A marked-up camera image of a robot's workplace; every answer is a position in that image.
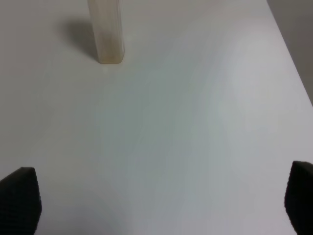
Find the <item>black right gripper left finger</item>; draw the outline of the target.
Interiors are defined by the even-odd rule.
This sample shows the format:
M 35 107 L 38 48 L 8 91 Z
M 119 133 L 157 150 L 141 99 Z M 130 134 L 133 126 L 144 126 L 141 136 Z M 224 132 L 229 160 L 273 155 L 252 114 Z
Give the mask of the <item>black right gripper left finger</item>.
M 0 233 L 33 235 L 42 213 L 35 168 L 20 167 L 0 181 Z

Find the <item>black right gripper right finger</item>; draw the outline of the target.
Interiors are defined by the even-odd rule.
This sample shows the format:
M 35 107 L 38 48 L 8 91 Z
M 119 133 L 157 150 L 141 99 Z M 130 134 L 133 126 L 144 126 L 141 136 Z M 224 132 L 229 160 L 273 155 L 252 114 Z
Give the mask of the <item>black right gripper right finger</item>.
M 298 235 L 313 234 L 313 165 L 294 161 L 287 183 L 284 206 Z

